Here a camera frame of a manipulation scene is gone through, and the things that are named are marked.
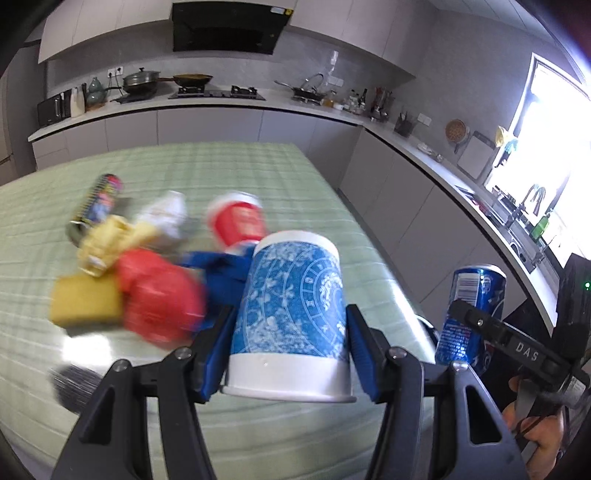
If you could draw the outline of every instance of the range hood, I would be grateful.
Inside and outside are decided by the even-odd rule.
[[[293,10],[243,2],[173,4],[173,50],[272,54]]]

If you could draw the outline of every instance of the screw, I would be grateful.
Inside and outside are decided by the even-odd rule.
[[[121,359],[121,360],[117,360],[113,364],[113,370],[115,370],[116,372],[122,372],[123,370],[126,370],[127,367],[129,367],[129,366],[130,366],[130,363],[128,360]]]
[[[469,365],[466,362],[462,362],[460,360],[454,360],[452,362],[452,368],[456,371],[456,372],[465,372],[466,370],[468,370]]]
[[[393,346],[388,350],[388,354],[392,358],[404,358],[408,355],[408,352],[404,348],[400,348],[399,346]]]
[[[188,346],[182,346],[181,348],[177,348],[174,351],[174,356],[178,360],[185,360],[186,358],[189,358],[191,355],[192,355],[192,352]]]

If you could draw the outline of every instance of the barcode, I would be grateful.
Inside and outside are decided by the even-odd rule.
[[[458,274],[455,300],[463,300],[475,307],[478,298],[478,285],[480,285],[479,273]]]

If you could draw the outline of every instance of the energy drink can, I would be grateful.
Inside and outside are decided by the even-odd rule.
[[[88,230],[105,221],[122,190],[123,182],[111,173],[101,175],[96,180],[66,228],[66,233],[75,246],[78,247]]]
[[[501,320],[505,301],[506,275],[494,265],[470,265],[454,272],[449,303],[460,299]],[[435,351],[435,362],[449,365],[451,361],[468,362],[477,375],[491,363],[492,348],[480,334],[457,320],[447,317]]]

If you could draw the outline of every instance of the kitchen sink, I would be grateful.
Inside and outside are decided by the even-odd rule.
[[[536,266],[536,263],[533,260],[536,255],[534,251],[529,252],[529,250],[537,249],[526,248],[524,243],[518,239],[518,235],[514,232],[515,228],[519,228],[517,227],[517,222],[514,223],[515,226],[512,225],[509,228],[505,226],[505,222],[511,214],[510,208],[504,205],[502,201],[496,201],[494,206],[491,206],[487,201],[483,200],[482,197],[470,190],[466,190],[459,186],[456,186],[456,189],[484,214],[488,221],[493,224],[496,230],[515,252],[515,255],[517,255],[528,273],[532,273]]]

